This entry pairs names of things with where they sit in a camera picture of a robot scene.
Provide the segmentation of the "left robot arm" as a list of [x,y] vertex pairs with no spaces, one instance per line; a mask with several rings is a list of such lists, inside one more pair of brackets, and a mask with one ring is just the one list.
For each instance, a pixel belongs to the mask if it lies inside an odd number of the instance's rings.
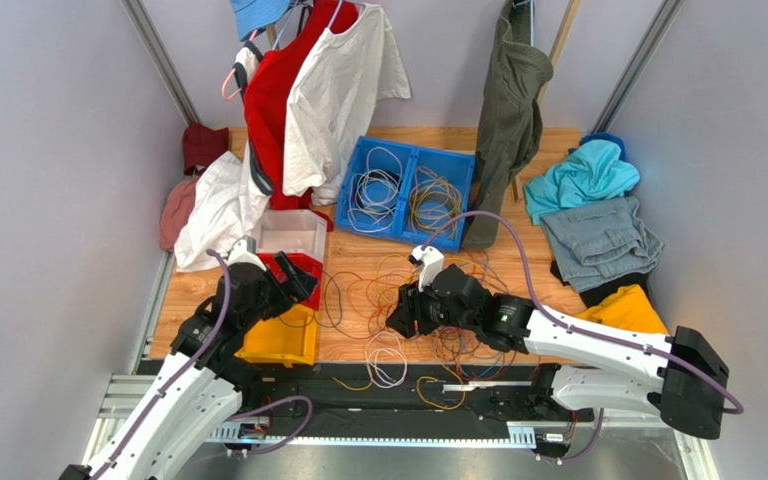
[[276,277],[244,241],[226,254],[209,250],[222,271],[217,293],[179,328],[148,391],[112,439],[87,463],[71,464],[63,479],[173,479],[224,422],[257,417],[262,376],[237,357],[246,334],[307,300],[317,279],[283,252]]

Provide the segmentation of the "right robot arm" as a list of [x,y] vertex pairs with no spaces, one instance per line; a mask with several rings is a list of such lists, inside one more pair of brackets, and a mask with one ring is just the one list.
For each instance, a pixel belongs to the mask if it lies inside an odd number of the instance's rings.
[[455,265],[401,286],[386,324],[405,338],[455,327],[496,351],[573,360],[573,367],[544,368],[532,382],[535,402],[563,410],[656,415],[706,440],[718,439],[725,415],[737,411],[726,396],[729,369],[700,332],[643,333],[577,319],[493,293]]

